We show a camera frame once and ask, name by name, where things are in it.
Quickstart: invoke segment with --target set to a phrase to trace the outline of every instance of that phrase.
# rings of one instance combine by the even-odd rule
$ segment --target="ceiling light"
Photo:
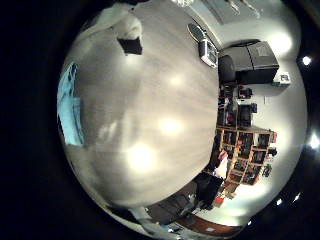
[[[312,134],[312,137],[311,137],[311,140],[310,140],[310,142],[309,142],[309,145],[310,145],[310,147],[313,148],[313,149],[316,149],[316,148],[319,147],[320,141],[319,141],[319,139],[318,139],[318,137],[317,137],[316,134]]]
[[[311,63],[311,60],[312,59],[310,57],[308,57],[308,56],[305,56],[305,57],[302,58],[302,62],[306,66],[308,66]]]
[[[182,125],[175,119],[167,118],[160,121],[160,129],[164,134],[174,136],[181,132]]]
[[[277,206],[279,206],[281,203],[282,203],[282,199],[279,198],[278,201],[277,201]]]
[[[300,194],[301,194],[301,193],[299,193],[299,194],[294,198],[293,202],[295,202],[295,201],[299,200],[299,198],[300,198]]]
[[[151,148],[144,144],[137,144],[129,151],[129,160],[136,170],[147,170],[154,164],[154,156]]]

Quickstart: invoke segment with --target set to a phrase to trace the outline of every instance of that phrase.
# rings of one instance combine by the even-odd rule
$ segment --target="wall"
[[[186,11],[205,26],[218,49],[244,39],[268,41],[280,65],[278,74],[289,72],[292,84],[287,88],[251,85],[253,102],[258,104],[254,125],[278,133],[278,155],[269,178],[254,186],[241,185],[233,200],[226,199],[221,208],[199,213],[199,216],[219,224],[245,225],[250,217],[264,208],[278,194],[291,176],[302,150],[307,127],[306,96],[303,80],[296,64],[300,47],[300,26],[293,13],[281,1],[250,1],[261,11],[261,18],[252,14],[232,15],[226,4],[220,3],[214,16],[202,1],[195,1]]]

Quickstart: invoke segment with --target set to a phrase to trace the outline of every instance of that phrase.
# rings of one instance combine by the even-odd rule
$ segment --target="stuff on shelves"
[[[217,128],[217,133],[221,138],[219,150],[228,151],[229,158],[232,159],[226,181],[234,184],[255,184],[270,151],[275,153],[270,147],[275,133],[265,129],[235,128]]]

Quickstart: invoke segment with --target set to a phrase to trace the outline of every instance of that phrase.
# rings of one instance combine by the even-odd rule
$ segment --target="shelf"
[[[231,183],[235,183],[235,184],[240,184],[240,182],[237,182],[237,181],[234,181],[234,180],[231,180],[231,179],[227,179],[226,182],[231,182]]]
[[[252,147],[252,150],[254,150],[254,151],[268,151],[268,149],[267,148],[257,148],[257,147]]]
[[[243,157],[236,157],[237,159],[240,159],[240,160],[244,160],[244,161],[248,161],[249,158],[243,158]]]
[[[250,162],[250,165],[255,165],[255,166],[263,166],[263,163],[254,163],[254,162]]]
[[[230,146],[230,147],[235,147],[235,145],[228,144],[228,143],[222,143],[222,145],[224,145],[224,146]]]
[[[235,168],[232,168],[232,169],[231,169],[231,171],[233,171],[233,172],[237,172],[237,173],[241,173],[241,174],[243,174],[243,173],[244,173],[244,171],[237,170],[237,169],[235,169]]]

